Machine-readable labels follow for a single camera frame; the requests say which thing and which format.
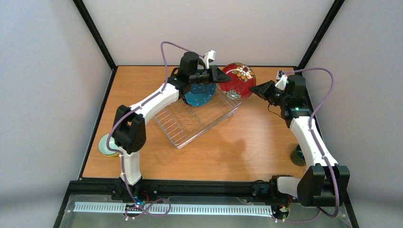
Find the blue polka dot plate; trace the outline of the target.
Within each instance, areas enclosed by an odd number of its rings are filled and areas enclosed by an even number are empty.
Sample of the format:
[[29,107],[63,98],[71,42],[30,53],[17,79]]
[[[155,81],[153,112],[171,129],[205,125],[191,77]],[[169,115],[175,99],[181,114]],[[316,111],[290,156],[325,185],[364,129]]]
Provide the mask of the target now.
[[184,97],[192,107],[206,105],[216,92],[216,84],[192,84],[191,89]]

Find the dark red plate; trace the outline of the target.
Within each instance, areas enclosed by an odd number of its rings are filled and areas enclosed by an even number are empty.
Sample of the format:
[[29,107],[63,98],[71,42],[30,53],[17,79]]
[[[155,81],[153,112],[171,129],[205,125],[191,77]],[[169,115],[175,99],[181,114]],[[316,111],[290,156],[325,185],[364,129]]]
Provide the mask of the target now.
[[235,62],[226,65],[222,71],[231,78],[229,82],[219,83],[224,95],[232,100],[244,100],[251,96],[250,88],[257,84],[256,75],[251,67]]

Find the wire metal dish rack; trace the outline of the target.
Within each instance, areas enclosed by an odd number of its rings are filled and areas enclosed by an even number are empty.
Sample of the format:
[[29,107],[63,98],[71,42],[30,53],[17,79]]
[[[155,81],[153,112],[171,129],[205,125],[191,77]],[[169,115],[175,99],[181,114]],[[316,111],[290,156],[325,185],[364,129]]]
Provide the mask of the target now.
[[180,99],[158,112],[154,120],[168,140],[180,149],[231,117],[240,104],[241,100],[229,99],[217,89],[203,106],[193,107]]

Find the dark green cup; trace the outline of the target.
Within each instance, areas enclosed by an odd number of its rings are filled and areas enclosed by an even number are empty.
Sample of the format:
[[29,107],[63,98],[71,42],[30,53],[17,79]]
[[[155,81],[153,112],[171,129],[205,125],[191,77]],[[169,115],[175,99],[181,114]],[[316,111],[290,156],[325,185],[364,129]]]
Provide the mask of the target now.
[[299,144],[291,152],[290,159],[296,166],[306,166],[305,157]]

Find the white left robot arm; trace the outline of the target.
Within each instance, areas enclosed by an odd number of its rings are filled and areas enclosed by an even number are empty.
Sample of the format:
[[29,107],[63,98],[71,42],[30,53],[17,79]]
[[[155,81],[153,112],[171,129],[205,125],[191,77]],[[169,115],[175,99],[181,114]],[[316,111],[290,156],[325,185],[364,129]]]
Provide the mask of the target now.
[[151,95],[131,106],[121,105],[115,115],[108,141],[113,140],[121,159],[121,179],[135,185],[141,178],[140,150],[146,142],[146,125],[162,109],[179,99],[187,100],[192,85],[218,84],[231,79],[212,62],[216,51],[204,55],[185,52],[178,67]]

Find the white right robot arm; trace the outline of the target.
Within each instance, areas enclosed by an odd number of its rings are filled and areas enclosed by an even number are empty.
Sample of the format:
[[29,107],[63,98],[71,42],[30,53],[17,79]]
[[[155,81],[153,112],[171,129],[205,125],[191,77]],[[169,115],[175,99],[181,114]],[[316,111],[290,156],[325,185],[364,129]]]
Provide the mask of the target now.
[[297,198],[305,207],[341,206],[350,171],[338,164],[319,135],[312,111],[306,104],[305,78],[290,75],[278,82],[253,86],[250,91],[270,105],[280,107],[281,118],[297,139],[306,162],[307,169],[301,179],[276,176],[277,191]]

